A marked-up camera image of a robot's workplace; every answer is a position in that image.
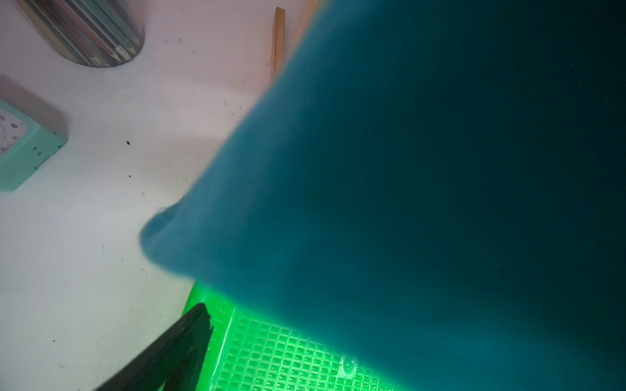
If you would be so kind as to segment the teal t-shirt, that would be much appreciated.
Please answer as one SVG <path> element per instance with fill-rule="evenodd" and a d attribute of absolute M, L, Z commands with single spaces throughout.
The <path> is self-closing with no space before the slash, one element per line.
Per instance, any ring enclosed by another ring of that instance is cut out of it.
<path fill-rule="evenodd" d="M 625 4 L 331 1 L 140 235 L 420 390 L 625 387 Z"/>

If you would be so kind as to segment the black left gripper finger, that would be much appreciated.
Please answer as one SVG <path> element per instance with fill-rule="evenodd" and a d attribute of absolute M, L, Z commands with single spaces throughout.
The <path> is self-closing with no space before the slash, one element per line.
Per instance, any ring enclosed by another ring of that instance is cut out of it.
<path fill-rule="evenodd" d="M 97 390 L 195 390 L 212 332 L 205 304 L 196 304 Z"/>

